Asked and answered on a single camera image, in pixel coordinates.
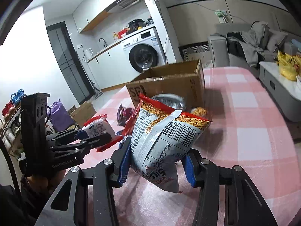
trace red shoe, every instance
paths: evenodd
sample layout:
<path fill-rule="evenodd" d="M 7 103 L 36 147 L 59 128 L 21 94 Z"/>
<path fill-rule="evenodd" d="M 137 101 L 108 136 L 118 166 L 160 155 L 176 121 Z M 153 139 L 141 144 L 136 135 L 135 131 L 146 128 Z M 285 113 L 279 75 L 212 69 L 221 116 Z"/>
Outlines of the red shoe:
<path fill-rule="evenodd" d="M 6 105 L 5 108 L 8 110 L 8 113 L 11 115 L 13 111 L 15 110 L 15 107 L 11 101 L 9 101 Z"/>
<path fill-rule="evenodd" d="M 7 122 L 9 119 L 9 113 L 6 107 L 2 110 L 2 116 L 4 117 L 5 122 Z"/>

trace open cardboard box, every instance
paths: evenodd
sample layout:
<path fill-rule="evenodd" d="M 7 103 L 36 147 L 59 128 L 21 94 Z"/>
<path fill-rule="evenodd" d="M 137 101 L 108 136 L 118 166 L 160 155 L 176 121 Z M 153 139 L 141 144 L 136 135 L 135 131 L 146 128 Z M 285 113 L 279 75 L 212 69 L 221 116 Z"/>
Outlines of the open cardboard box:
<path fill-rule="evenodd" d="M 84 102 L 75 111 L 71 113 L 72 118 L 76 121 L 80 128 L 84 126 L 84 123 L 90 120 L 96 114 L 93 105 L 90 102 Z"/>
<path fill-rule="evenodd" d="M 183 97 L 188 109 L 203 107 L 205 88 L 201 60 L 152 67 L 126 85 L 135 107 L 139 94 L 151 98 L 162 93 Z"/>

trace yellow bag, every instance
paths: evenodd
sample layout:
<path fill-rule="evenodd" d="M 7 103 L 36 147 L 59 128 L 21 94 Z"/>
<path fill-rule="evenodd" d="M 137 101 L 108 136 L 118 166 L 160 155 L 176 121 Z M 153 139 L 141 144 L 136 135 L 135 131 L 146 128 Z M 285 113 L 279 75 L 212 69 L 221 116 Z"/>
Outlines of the yellow bag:
<path fill-rule="evenodd" d="M 278 51 L 279 73 L 291 81 L 297 81 L 296 76 L 299 75 L 301 67 L 301 58 L 299 56 L 291 56 Z"/>

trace sofa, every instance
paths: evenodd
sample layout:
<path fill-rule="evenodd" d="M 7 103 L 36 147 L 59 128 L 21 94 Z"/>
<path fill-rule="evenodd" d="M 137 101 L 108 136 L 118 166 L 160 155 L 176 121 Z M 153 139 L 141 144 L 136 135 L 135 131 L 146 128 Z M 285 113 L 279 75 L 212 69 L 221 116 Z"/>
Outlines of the sofa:
<path fill-rule="evenodd" d="M 247 23 L 224 23 L 216 24 L 216 33 L 226 36 L 228 32 L 233 31 L 249 31 L 251 24 Z M 285 32 L 288 35 L 284 38 L 284 43 L 280 46 L 280 50 L 290 55 L 296 55 L 298 48 L 291 43 L 291 39 L 296 39 L 301 42 L 301 37 Z M 228 52 L 227 40 L 225 37 L 218 35 L 208 36 L 208 43 L 212 57 L 213 67 L 238 66 L 248 69 L 256 78 L 259 78 L 259 69 L 250 67 L 247 62 L 238 56 Z M 265 61 L 275 62 L 277 51 L 271 52 L 264 49 Z"/>

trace table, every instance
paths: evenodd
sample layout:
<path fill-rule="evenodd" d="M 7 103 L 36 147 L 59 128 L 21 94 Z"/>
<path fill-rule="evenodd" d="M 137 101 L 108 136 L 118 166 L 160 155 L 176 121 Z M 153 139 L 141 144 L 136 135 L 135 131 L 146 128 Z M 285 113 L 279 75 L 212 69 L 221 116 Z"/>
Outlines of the table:
<path fill-rule="evenodd" d="M 297 82 L 286 79 L 279 73 L 274 62 L 260 62 L 259 79 L 280 106 L 287 119 L 301 121 L 301 91 Z"/>
<path fill-rule="evenodd" d="M 205 69 L 204 76 L 206 107 L 213 113 L 213 122 L 193 148 L 218 166 L 241 165 L 278 225 L 288 225 L 301 207 L 301 179 L 294 144 L 281 114 L 246 69 Z M 121 129 L 116 121 L 121 103 L 132 106 L 125 87 L 97 113 L 107 114 L 115 131 Z M 91 150 L 80 167 L 95 166 L 117 148 L 101 153 Z M 181 194 L 165 192 L 130 169 L 123 187 L 113 189 L 120 225 L 192 225 L 199 189 L 186 181 L 181 162 L 177 168 Z M 224 186 L 220 186 L 218 225 L 224 225 L 224 213 Z"/>

